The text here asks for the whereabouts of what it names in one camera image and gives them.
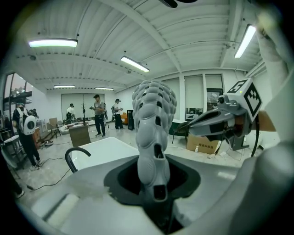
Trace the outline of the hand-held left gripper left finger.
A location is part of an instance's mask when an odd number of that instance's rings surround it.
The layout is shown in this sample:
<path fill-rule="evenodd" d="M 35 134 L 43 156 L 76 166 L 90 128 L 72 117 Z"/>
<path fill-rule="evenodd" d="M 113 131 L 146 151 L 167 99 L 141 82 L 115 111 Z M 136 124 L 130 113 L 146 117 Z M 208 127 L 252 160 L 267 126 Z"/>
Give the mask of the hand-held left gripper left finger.
<path fill-rule="evenodd" d="M 104 186 L 107 173 L 135 157 L 81 169 L 42 195 L 32 211 L 67 235 L 160 235 L 139 206 L 113 199 Z"/>

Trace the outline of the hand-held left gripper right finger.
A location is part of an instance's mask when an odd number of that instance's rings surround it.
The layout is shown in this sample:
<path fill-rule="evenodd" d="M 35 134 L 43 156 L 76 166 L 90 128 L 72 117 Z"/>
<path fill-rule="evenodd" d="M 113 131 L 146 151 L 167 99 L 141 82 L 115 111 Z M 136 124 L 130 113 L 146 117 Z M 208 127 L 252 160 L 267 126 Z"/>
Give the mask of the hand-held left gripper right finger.
<path fill-rule="evenodd" d="M 187 235 L 188 226 L 203 216 L 221 198 L 232 181 L 235 179 L 239 168 L 198 162 L 186 158 L 169 155 L 172 160 L 196 170 L 199 179 L 192 178 L 192 184 L 199 184 L 197 189 L 186 198 L 175 200 L 180 215 L 177 217 L 183 226 L 175 235 Z"/>

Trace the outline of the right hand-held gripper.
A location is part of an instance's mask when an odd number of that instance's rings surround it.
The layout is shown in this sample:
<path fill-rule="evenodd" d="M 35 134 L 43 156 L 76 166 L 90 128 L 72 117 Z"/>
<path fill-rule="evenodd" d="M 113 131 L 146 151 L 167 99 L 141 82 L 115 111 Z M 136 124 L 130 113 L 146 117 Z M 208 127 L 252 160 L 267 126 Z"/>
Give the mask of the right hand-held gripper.
<path fill-rule="evenodd" d="M 237 81 L 224 95 L 219 97 L 218 109 L 201 114 L 189 123 L 190 134 L 207 137 L 208 140 L 224 140 L 231 149 L 241 150 L 244 137 L 253 127 L 262 105 L 262 99 L 251 78 Z M 243 134 L 236 136 L 232 132 L 225 133 L 227 122 L 234 116 L 245 116 Z"/>

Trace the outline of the person's right hand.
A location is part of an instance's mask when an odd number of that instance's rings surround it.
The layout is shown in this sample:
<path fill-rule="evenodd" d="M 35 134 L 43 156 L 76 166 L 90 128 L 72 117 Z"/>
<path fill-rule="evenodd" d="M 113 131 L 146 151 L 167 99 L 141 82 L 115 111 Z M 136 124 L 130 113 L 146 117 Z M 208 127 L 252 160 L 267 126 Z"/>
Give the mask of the person's right hand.
<path fill-rule="evenodd" d="M 234 116 L 234 119 L 231 118 L 225 124 L 225 133 L 232 132 L 236 136 L 241 136 L 243 134 L 245 116 Z"/>

